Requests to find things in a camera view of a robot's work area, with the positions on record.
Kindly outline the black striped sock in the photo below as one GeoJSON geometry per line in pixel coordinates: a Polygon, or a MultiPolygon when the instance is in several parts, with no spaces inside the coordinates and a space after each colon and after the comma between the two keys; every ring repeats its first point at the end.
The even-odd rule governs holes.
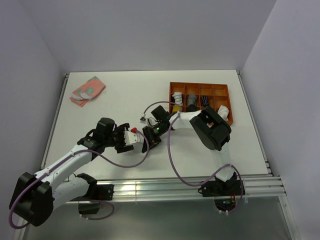
{"type": "Polygon", "coordinates": [[[202,107],[207,107],[207,106],[209,106],[210,104],[209,104],[209,97],[208,96],[206,96],[206,95],[203,95],[202,97],[201,97],[201,106],[202,107]]]}

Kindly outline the orange compartment tray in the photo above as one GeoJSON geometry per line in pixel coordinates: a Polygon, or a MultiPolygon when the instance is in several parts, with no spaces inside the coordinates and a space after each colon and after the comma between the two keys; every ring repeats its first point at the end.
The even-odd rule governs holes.
{"type": "Polygon", "coordinates": [[[182,92],[183,105],[182,112],[188,112],[187,99],[189,94],[197,96],[197,110],[202,110],[205,107],[201,105],[202,96],[208,96],[209,106],[216,112],[221,105],[229,109],[228,120],[226,122],[231,126],[233,124],[233,113],[227,84],[213,83],[194,83],[194,82],[170,82],[169,99],[173,100],[174,92],[182,92]]]}

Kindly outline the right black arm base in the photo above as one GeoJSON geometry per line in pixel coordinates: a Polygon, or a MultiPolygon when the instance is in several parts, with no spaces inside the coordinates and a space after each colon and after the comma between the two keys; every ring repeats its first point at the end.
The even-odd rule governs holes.
{"type": "Polygon", "coordinates": [[[237,197],[245,195],[245,188],[239,179],[230,179],[226,182],[215,179],[203,184],[198,190],[202,197],[224,197],[214,200],[219,211],[232,211],[237,206],[237,197]]]}

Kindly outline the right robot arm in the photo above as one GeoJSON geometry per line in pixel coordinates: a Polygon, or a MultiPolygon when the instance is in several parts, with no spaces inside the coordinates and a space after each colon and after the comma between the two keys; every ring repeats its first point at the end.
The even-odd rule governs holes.
{"type": "Polygon", "coordinates": [[[142,152],[145,153],[162,142],[162,135],[167,133],[167,152],[170,165],[178,179],[187,186],[200,187],[202,195],[206,192],[210,197],[232,195],[239,190],[242,197],[245,194],[243,178],[237,168],[230,163],[229,142],[231,140],[231,127],[212,107],[193,112],[169,113],[161,105],[157,106],[151,114],[156,124],[145,126],[142,129],[146,139],[143,141],[142,152]],[[214,154],[218,169],[201,183],[191,183],[179,174],[171,153],[171,132],[179,129],[192,129],[201,143],[214,154]]]}

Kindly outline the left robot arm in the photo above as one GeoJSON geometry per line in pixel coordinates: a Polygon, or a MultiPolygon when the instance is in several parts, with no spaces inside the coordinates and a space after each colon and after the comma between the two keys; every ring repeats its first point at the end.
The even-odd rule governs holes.
{"type": "Polygon", "coordinates": [[[19,229],[13,223],[14,214],[38,227],[50,217],[55,208],[66,201],[77,197],[86,200],[95,198],[98,193],[97,182],[91,176],[82,173],[71,183],[65,183],[65,179],[101,156],[105,148],[114,148],[117,153],[124,153],[133,150],[133,145],[139,142],[137,130],[130,128],[129,123],[116,125],[111,118],[101,118],[96,127],[65,156],[34,174],[25,172],[18,178],[9,204],[10,226],[19,229]]]}

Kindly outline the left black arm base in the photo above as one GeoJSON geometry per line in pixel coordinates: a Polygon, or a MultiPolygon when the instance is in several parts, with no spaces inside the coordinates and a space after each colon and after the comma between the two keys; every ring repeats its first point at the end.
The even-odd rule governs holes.
{"type": "Polygon", "coordinates": [[[78,212],[82,216],[96,215],[103,206],[113,199],[113,184],[98,184],[89,196],[79,196],[72,200],[78,202],[78,212]]]}

